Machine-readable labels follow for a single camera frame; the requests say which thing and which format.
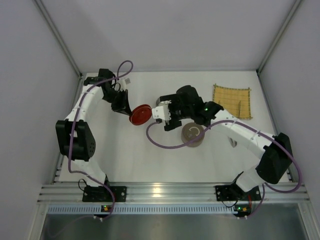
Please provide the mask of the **red round lid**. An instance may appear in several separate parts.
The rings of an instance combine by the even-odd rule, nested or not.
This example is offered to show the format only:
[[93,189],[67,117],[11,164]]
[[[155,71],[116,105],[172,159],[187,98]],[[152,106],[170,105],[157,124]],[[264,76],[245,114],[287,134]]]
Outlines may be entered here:
[[129,116],[129,121],[134,126],[145,124],[152,117],[152,108],[148,104],[137,106]]

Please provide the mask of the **brown round lid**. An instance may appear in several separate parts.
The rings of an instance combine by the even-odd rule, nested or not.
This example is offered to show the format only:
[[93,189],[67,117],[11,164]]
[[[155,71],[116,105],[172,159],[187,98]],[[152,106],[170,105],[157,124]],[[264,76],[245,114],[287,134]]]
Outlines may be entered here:
[[[198,125],[194,122],[189,122],[185,124],[181,130],[181,140],[182,139],[189,139],[194,140],[197,138],[202,132],[204,131],[204,128],[201,125]],[[205,134],[201,135],[199,139],[205,138]]]

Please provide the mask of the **metal tongs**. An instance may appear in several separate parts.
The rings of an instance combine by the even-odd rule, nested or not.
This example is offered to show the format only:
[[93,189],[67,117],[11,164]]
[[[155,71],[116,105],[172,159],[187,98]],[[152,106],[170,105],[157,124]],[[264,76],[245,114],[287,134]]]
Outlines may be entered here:
[[232,139],[231,137],[228,137],[228,140],[229,140],[229,142],[230,142],[230,145],[231,145],[233,148],[235,148],[235,147],[238,145],[237,141],[234,140],[234,139]]

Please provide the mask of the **red metal lunch tin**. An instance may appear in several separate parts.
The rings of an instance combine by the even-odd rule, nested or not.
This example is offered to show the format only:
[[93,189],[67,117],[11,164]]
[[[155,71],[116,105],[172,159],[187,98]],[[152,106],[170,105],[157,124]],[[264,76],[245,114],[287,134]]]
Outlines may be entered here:
[[165,101],[162,101],[160,98],[158,98],[158,99],[156,100],[155,105],[158,107],[158,106],[163,105],[164,103],[165,103]]

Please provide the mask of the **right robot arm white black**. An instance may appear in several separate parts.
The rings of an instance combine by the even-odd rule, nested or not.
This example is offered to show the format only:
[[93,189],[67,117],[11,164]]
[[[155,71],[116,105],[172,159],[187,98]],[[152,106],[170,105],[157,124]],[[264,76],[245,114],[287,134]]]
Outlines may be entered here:
[[160,96],[152,109],[152,117],[158,122],[164,121],[167,132],[180,127],[183,119],[191,119],[205,127],[216,127],[251,151],[259,163],[239,173],[229,187],[238,199],[264,183],[278,184],[292,164],[291,143],[286,134],[272,135],[246,125],[220,104],[204,102],[191,85],[181,87],[175,94]]

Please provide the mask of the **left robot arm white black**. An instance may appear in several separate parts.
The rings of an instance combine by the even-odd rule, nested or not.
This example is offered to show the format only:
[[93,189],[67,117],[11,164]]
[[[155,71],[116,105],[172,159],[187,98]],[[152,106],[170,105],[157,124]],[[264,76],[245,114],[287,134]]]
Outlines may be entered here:
[[115,197],[107,175],[94,158],[96,140],[89,121],[102,101],[109,103],[115,113],[132,114],[128,82],[124,77],[120,72],[113,73],[105,68],[101,68],[97,76],[87,77],[71,112],[55,124],[60,153],[68,159],[68,171],[84,177],[83,196],[86,201],[112,201]]

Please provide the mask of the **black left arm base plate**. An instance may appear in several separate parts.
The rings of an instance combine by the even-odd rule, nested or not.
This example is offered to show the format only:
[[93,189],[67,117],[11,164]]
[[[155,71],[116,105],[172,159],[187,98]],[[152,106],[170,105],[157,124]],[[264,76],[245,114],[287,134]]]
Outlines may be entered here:
[[[115,202],[126,202],[127,187],[126,186],[110,186],[109,189],[113,193]],[[112,202],[112,196],[109,191],[103,187],[86,186],[82,195],[83,202],[102,203]]]

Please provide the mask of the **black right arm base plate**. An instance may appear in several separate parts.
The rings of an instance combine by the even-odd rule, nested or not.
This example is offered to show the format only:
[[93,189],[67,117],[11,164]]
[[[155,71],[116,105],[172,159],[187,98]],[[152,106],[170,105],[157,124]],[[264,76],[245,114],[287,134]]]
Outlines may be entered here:
[[260,201],[262,195],[258,186],[252,188],[250,191],[243,191],[236,185],[216,185],[215,187],[216,199],[218,202],[227,201]]

